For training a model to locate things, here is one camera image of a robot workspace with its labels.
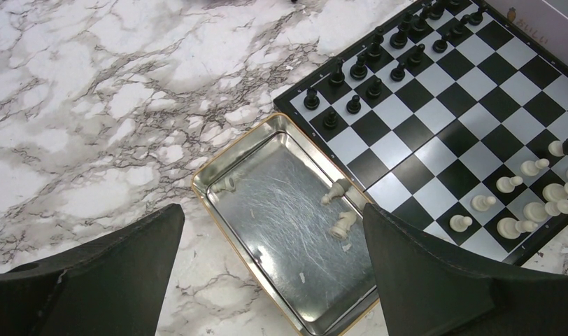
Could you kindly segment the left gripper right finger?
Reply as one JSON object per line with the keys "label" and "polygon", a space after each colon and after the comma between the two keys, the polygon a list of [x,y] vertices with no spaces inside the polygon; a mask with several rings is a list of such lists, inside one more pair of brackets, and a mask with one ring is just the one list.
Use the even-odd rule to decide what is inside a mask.
{"label": "left gripper right finger", "polygon": [[485,258],[372,203],[363,227],[390,335],[568,335],[568,275]]}

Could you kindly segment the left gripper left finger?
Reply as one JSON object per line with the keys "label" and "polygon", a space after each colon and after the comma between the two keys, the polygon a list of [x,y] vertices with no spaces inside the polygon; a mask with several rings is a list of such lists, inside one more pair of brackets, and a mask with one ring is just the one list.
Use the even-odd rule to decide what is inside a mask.
{"label": "left gripper left finger", "polygon": [[169,204],[0,273],[0,335],[154,335],[184,223]]}

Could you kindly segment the white chess piece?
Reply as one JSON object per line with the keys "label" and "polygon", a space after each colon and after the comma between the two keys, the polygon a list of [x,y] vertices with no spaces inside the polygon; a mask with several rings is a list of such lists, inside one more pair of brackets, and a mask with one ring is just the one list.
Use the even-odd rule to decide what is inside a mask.
{"label": "white chess piece", "polygon": [[496,188],[501,193],[512,193],[516,187],[523,183],[523,178],[520,176],[503,176],[497,179]]}
{"label": "white chess piece", "polygon": [[497,199],[494,196],[477,195],[471,200],[471,207],[475,211],[488,211],[490,207],[496,204]]}

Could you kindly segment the white piece corner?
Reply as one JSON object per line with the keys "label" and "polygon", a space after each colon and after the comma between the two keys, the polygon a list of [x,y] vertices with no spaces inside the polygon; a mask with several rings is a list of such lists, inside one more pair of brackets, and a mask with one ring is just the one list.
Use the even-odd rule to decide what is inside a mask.
{"label": "white piece corner", "polygon": [[497,231],[505,239],[517,239],[521,234],[534,232],[538,226],[537,223],[531,220],[503,218],[497,223]]}

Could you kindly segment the white knight back row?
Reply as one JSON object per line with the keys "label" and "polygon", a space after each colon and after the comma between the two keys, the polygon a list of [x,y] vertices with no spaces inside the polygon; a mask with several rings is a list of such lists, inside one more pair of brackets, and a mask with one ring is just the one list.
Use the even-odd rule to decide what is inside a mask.
{"label": "white knight back row", "polygon": [[335,239],[346,240],[356,220],[357,215],[354,211],[341,212],[337,222],[329,229],[329,234]]}

